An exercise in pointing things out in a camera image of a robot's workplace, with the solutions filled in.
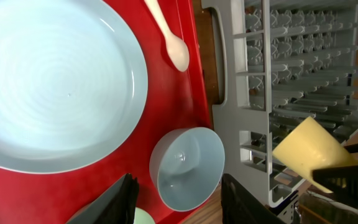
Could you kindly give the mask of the mint green bowl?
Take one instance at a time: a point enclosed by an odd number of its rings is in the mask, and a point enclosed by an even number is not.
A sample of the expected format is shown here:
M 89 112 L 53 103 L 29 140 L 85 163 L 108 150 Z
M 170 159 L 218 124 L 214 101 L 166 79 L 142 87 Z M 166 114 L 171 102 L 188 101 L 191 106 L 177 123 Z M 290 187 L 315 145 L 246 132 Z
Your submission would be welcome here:
M 155 224 L 155 221 L 145 210 L 136 207 L 133 224 Z

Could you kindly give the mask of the yellow plastic cup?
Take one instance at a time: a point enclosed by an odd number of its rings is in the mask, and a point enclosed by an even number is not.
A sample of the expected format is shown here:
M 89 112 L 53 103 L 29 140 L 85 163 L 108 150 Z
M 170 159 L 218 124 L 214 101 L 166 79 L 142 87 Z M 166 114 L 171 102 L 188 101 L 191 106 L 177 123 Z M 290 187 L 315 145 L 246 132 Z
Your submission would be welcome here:
M 321 191 L 331 191 L 313 180 L 316 169 L 358 165 L 355 159 L 312 117 L 302 121 L 273 150 L 273 156 Z

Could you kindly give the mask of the light blue bowl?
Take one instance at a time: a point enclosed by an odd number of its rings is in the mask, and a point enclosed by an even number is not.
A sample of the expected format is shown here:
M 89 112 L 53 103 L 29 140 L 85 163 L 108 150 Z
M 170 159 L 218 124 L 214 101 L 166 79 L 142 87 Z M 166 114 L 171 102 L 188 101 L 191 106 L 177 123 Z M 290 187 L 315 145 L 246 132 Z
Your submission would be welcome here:
M 155 145 L 149 173 L 161 201 L 177 212 L 199 207 L 221 180 L 225 151 L 209 128 L 175 129 Z

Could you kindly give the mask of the white plastic spoon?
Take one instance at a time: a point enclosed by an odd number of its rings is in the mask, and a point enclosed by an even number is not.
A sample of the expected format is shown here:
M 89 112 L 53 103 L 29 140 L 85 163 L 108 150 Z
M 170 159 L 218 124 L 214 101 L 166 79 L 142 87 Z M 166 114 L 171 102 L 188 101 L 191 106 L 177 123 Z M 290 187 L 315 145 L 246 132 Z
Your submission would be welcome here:
M 161 30 L 168 56 L 173 65 L 180 72 L 186 71 L 190 64 L 190 53 L 187 45 L 170 30 L 157 0 L 145 0 L 145 4 Z

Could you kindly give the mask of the grey plastic dishwasher rack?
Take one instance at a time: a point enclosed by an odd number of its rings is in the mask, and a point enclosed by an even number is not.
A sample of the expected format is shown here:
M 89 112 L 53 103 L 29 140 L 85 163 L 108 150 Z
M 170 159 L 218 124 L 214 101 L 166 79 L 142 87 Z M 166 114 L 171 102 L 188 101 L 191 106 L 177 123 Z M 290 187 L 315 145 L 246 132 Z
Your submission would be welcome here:
M 279 206 L 302 183 L 273 150 L 312 117 L 340 143 L 358 132 L 358 1 L 203 0 L 221 103 L 225 172 Z

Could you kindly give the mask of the red plastic tray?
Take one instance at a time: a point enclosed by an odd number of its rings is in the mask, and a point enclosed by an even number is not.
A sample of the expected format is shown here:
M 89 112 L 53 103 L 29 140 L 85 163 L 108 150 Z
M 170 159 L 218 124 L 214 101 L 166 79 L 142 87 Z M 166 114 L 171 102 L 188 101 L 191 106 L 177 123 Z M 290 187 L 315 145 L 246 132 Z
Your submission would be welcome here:
M 143 1 L 108 4 L 136 35 L 147 64 L 149 89 L 142 117 L 126 142 L 99 162 L 60 174 L 23 174 L 0 169 L 0 223 L 65 223 L 130 173 L 140 184 L 137 206 L 157 223 L 180 223 L 161 201 L 149 174 L 150 155 L 162 136 L 178 128 L 210 125 L 191 1 L 160 1 L 172 32 L 190 52 L 184 73 L 171 65 L 161 32 Z

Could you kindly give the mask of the light blue plate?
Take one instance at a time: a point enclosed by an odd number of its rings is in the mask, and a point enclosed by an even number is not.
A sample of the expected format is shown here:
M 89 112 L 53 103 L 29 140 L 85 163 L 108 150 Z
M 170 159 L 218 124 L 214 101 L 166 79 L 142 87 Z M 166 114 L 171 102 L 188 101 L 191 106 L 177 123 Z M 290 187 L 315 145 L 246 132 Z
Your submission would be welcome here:
M 147 91 L 140 44 L 106 2 L 0 1 L 0 168 L 54 174 L 103 159 Z

